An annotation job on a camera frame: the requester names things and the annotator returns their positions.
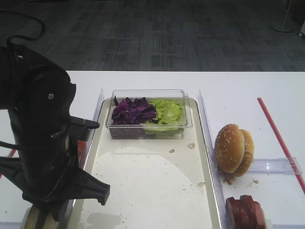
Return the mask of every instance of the burger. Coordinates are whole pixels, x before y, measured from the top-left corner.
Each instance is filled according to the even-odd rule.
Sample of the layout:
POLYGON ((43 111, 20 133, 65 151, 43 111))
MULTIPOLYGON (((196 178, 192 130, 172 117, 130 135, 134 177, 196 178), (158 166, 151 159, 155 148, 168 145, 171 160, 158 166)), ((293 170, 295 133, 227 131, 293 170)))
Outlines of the burger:
POLYGON ((248 171, 253 154, 254 143, 250 132, 239 129, 236 124, 228 124, 218 132, 215 155, 223 172, 241 177, 248 171))

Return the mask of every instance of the purple cabbage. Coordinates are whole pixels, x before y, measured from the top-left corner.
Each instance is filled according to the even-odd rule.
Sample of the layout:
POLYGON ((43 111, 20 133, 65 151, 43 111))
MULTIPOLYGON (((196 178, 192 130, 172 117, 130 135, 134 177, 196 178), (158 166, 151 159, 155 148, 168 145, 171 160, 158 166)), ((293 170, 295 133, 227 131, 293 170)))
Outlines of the purple cabbage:
POLYGON ((118 103, 114 98, 116 105, 112 113, 113 125, 136 125, 141 123, 152 122, 157 116, 156 109, 149 104, 143 97, 142 99, 135 98, 131 101, 129 98, 123 99, 118 103))

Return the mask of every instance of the bun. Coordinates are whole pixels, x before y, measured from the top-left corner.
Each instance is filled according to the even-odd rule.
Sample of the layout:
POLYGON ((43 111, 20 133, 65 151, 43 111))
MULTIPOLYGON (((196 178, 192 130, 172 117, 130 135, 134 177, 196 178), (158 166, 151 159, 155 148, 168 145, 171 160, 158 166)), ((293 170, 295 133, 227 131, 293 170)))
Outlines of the bun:
POLYGON ((254 154, 254 143, 250 132, 240 130, 238 125, 224 126, 215 140, 215 155, 219 168, 237 177, 249 169, 254 154))

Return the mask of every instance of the screw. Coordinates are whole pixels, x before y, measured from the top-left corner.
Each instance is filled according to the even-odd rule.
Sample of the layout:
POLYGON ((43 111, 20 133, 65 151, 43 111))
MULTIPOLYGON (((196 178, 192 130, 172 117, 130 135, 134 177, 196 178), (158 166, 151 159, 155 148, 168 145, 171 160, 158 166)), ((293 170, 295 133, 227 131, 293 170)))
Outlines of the screw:
POLYGON ((54 95, 53 94, 49 94, 48 95, 48 99, 53 99, 54 98, 54 95))

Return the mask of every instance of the hamburger bun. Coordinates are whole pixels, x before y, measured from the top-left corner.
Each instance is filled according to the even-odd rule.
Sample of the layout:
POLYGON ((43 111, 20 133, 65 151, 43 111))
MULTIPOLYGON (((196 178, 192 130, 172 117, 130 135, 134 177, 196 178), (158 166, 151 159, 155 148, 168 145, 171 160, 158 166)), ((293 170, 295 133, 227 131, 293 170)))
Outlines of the hamburger bun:
POLYGON ((238 125, 224 126, 215 140, 215 155, 219 168, 240 177, 247 172, 254 154, 250 132, 240 130, 238 125))

